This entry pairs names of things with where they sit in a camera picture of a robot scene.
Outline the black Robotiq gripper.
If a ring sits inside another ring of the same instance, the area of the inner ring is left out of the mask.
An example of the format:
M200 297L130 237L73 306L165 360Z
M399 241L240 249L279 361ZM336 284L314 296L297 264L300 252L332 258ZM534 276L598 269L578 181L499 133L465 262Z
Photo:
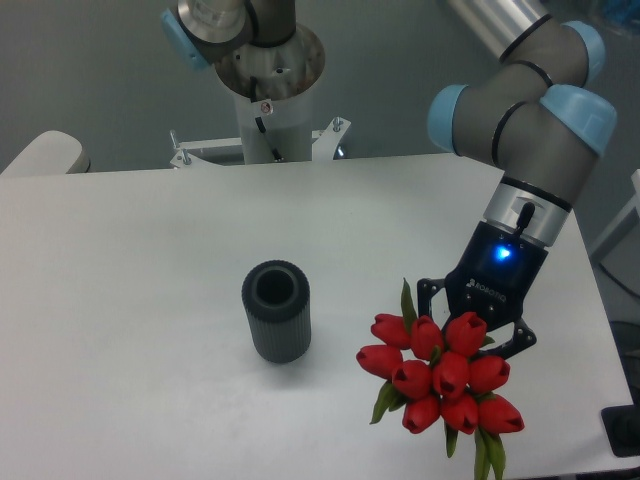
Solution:
M509 360L537 343L521 316L524 299L546 257L544 248L480 222L445 279L418 281L418 315L445 326L450 318L474 312L489 332L514 323L509 341L479 353L480 358Z

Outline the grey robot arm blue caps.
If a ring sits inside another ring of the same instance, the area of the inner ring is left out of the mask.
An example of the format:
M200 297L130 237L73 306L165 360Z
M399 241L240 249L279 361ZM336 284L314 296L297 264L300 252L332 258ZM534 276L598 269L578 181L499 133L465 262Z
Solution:
M601 71L599 34L561 24L538 1L456 1L453 10L492 51L501 70L478 87L451 85L427 120L444 151L491 164L503 175L456 267L442 279L405 289L402 316L374 330L432 356L416 319L444 293L452 317L477 314L473 328L505 325L512 338L494 354L509 358L536 337L524 299L616 125L615 109L586 88ZM161 16L177 53L193 68L214 68L236 101L246 163L332 160L348 129L335 118L319 136L310 127L309 91L325 54L296 21L291 1L180 1Z

